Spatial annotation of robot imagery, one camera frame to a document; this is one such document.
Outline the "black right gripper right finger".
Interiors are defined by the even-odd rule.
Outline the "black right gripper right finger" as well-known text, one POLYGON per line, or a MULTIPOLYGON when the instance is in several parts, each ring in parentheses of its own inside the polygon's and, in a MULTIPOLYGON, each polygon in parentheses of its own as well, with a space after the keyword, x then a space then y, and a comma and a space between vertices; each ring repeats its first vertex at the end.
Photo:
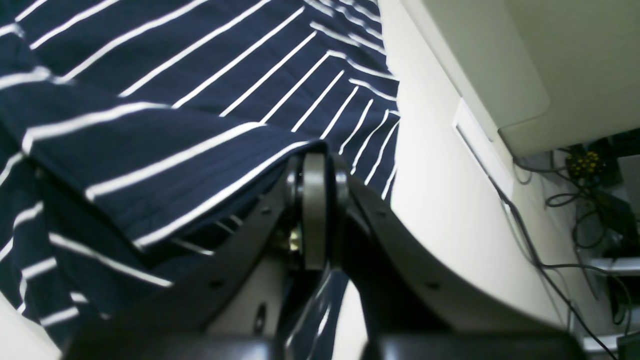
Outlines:
POLYGON ((327 260, 359 291, 364 360, 583 360, 569 333, 488 294, 437 259, 332 155, 327 260))

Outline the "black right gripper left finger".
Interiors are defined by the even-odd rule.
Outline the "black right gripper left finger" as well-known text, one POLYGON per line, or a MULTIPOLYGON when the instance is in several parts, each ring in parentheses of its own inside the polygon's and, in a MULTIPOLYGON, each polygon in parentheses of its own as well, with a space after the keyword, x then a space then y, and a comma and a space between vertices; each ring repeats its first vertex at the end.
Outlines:
POLYGON ((303 268, 302 157, 288 161, 231 240, 166 289, 80 331, 64 360, 288 360, 278 335, 303 268))

